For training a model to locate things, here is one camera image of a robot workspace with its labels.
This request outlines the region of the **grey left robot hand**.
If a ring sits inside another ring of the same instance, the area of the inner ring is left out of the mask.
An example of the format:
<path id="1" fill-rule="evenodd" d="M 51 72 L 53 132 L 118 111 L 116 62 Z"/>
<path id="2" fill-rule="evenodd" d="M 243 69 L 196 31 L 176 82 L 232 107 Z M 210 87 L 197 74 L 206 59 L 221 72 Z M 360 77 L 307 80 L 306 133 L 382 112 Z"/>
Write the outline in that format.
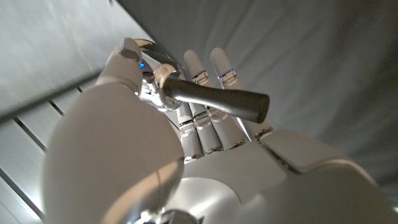
<path id="1" fill-rule="evenodd" d="M 396 223 L 371 176 L 332 147 L 265 121 L 224 52 L 209 84 L 126 38 L 57 123 L 43 171 L 45 223 Z"/>

